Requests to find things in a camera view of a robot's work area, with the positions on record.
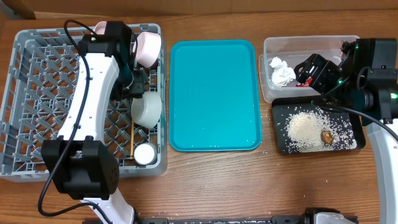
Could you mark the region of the wooden chopstick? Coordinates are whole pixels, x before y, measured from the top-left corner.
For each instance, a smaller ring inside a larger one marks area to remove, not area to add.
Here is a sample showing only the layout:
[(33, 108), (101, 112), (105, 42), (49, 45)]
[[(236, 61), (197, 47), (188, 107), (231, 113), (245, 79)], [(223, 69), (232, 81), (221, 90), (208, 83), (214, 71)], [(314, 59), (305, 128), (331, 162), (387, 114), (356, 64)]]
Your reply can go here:
[(130, 159), (133, 159), (134, 157), (134, 131), (135, 131), (135, 126), (134, 126), (134, 119), (131, 114), (131, 141), (130, 141)]

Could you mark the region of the red snack wrapper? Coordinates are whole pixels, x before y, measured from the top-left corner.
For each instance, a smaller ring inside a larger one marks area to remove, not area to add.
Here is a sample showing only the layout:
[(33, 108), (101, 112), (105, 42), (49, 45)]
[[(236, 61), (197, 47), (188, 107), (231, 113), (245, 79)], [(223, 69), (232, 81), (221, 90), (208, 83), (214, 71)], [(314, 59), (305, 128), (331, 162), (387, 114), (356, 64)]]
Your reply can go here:
[(312, 78), (312, 77), (309, 77), (309, 78), (305, 81), (305, 83), (298, 83), (298, 84), (296, 84), (296, 87), (309, 87), (310, 84), (311, 84), (311, 82), (312, 82), (312, 80), (313, 80), (313, 78)]

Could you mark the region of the grey bowl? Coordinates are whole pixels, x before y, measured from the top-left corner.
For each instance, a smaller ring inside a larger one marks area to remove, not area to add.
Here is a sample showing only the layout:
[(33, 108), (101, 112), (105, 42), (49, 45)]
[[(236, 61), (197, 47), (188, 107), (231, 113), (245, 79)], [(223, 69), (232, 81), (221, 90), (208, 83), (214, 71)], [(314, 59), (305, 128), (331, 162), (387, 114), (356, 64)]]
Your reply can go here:
[(132, 120), (147, 129), (153, 128), (162, 112), (162, 101), (156, 91), (146, 91), (141, 98), (133, 98), (131, 104)]

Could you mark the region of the white tissue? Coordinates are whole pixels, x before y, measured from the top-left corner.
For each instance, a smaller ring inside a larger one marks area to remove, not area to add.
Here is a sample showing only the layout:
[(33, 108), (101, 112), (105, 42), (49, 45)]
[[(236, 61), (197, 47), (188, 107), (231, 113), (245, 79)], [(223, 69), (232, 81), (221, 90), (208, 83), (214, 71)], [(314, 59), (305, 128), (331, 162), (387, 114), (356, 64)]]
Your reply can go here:
[(296, 79), (293, 68), (287, 65), (287, 62), (279, 57), (274, 57), (269, 64), (273, 69), (271, 83), (275, 86), (284, 87)]

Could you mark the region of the white shallow bowl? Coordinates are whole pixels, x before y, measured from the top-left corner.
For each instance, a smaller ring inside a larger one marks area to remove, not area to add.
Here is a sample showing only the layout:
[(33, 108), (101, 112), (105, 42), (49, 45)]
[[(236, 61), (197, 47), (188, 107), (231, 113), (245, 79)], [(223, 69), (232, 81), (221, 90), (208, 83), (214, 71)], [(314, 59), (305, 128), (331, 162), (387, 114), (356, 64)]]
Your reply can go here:
[(160, 34), (142, 32), (137, 36), (132, 52), (135, 53), (137, 63), (143, 67), (151, 67), (160, 54), (162, 39)]

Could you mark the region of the brown food lump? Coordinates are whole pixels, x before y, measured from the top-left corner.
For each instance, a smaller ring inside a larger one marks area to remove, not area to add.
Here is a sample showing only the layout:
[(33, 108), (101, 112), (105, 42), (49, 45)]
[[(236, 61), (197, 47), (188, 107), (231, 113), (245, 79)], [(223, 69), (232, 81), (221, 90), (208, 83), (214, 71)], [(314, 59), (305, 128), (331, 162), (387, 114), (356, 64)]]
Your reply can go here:
[(332, 144), (334, 137), (332, 135), (332, 132), (329, 130), (324, 130), (321, 133), (321, 140), (325, 143), (325, 144)]

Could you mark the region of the small white cup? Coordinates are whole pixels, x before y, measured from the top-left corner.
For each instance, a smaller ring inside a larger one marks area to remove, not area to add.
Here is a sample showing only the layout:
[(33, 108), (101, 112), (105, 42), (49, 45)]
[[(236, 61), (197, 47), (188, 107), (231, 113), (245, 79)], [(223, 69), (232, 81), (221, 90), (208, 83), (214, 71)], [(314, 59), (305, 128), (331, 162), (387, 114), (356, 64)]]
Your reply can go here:
[(152, 143), (142, 143), (135, 148), (133, 157), (138, 165), (146, 166), (157, 158), (157, 148)]

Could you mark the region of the large white plate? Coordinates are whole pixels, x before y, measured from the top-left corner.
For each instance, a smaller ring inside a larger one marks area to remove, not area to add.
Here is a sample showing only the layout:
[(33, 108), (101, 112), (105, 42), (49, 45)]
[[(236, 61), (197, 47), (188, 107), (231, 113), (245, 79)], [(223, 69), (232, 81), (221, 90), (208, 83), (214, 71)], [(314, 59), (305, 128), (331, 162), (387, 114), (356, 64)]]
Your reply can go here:
[(93, 30), (98, 35), (104, 35), (106, 30), (106, 25), (107, 25), (106, 21), (101, 21), (97, 23), (97, 25), (95, 25), (95, 28)]

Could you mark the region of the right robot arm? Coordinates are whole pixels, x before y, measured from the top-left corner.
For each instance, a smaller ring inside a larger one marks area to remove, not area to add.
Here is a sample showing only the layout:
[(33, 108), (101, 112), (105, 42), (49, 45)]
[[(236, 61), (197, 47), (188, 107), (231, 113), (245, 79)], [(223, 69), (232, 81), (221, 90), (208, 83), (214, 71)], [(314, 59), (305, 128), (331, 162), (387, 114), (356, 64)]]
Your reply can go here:
[(358, 115), (374, 153), (380, 223), (397, 223), (397, 39), (344, 41), (339, 65), (311, 54), (294, 68), (320, 93), (313, 105)]

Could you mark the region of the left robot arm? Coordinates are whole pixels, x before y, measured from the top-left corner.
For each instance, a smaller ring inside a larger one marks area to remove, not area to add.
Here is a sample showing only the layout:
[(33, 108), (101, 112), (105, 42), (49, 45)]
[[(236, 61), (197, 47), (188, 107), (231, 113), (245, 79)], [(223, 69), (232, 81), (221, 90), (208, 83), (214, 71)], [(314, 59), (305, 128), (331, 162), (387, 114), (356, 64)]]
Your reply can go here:
[(161, 35), (102, 21), (74, 47), (80, 58), (72, 104), (57, 137), (41, 149), (47, 184), (76, 200), (76, 208), (90, 207), (103, 223), (139, 223), (118, 189), (119, 164), (105, 145), (104, 124), (111, 101), (147, 96), (145, 70), (158, 59)]

